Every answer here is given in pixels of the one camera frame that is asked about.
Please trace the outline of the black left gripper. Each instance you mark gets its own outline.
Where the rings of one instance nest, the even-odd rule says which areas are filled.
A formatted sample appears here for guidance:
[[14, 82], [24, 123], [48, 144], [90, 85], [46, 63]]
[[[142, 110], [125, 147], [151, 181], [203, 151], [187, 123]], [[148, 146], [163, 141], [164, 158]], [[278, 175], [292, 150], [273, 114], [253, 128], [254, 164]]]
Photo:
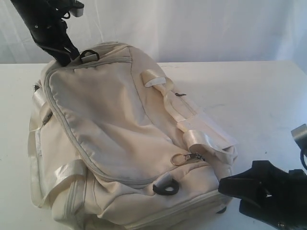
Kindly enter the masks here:
[[79, 50], [74, 46], [67, 33], [65, 21], [48, 25], [43, 30], [40, 47], [53, 56], [62, 66], [71, 63], [71, 56], [79, 56]]

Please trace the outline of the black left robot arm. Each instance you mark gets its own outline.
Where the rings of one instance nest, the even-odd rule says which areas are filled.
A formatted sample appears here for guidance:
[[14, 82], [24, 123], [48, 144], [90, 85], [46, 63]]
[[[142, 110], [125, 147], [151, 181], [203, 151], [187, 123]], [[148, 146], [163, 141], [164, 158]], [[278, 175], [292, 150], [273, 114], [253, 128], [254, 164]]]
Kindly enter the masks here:
[[65, 20], [81, 17], [83, 3], [78, 0], [12, 0], [11, 3], [36, 45], [60, 65], [67, 66], [80, 55], [67, 34]]

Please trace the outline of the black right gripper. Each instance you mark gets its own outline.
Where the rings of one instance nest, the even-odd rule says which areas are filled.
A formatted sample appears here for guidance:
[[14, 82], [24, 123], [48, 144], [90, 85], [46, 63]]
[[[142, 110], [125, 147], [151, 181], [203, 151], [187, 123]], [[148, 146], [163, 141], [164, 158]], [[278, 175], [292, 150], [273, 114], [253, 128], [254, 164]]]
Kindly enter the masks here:
[[253, 161], [250, 178], [220, 180], [221, 194], [240, 198], [239, 212], [277, 230], [307, 228], [307, 175], [285, 172], [270, 161]]

